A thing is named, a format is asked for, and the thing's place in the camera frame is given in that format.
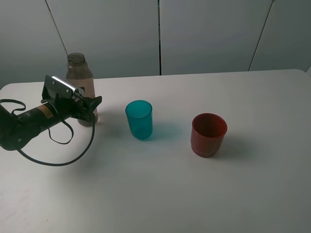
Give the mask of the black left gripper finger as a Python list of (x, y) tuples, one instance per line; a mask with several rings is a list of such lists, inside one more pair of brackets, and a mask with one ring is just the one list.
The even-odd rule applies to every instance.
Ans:
[(84, 107), (89, 110), (95, 110), (102, 103), (102, 96), (89, 98), (84, 97)]

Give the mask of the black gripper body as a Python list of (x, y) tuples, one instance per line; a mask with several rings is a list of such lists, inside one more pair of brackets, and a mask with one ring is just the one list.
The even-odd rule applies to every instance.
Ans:
[(67, 99), (60, 94), (52, 96), (47, 90), (43, 90), (41, 103), (58, 119), (65, 120), (71, 117), (90, 122), (90, 109), (84, 98)]

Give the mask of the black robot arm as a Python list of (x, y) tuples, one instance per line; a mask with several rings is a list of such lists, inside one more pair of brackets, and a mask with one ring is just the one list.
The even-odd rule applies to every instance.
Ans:
[(15, 114), (16, 110), (8, 112), (0, 107), (0, 146), (3, 149), (20, 150), (40, 133), (59, 123), (66, 125), (74, 135), (73, 128), (65, 120), (75, 118), (91, 123), (90, 112), (102, 102), (101, 96), (88, 98), (80, 94), (69, 98), (61, 94), (54, 97), (43, 94), (42, 98), (40, 106), (19, 115)]

